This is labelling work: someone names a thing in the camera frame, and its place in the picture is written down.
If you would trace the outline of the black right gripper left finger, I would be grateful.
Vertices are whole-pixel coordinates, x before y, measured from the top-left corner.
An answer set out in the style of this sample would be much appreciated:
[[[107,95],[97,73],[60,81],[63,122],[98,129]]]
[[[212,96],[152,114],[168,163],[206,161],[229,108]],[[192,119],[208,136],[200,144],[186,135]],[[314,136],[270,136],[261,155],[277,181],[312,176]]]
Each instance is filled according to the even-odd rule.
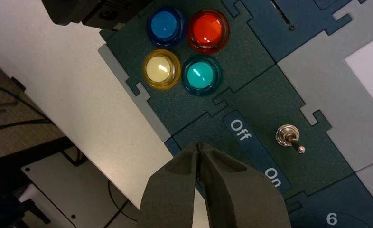
[[[201,196],[196,190],[201,143],[180,151],[149,178],[140,203],[139,228],[197,228]]]

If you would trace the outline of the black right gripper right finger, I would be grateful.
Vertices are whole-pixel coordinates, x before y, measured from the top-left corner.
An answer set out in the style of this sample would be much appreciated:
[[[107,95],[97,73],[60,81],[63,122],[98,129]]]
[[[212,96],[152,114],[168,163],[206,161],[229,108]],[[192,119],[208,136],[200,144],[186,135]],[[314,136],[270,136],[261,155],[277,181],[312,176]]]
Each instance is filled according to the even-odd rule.
[[[289,228],[284,199],[270,179],[201,143],[201,183],[211,228]]]

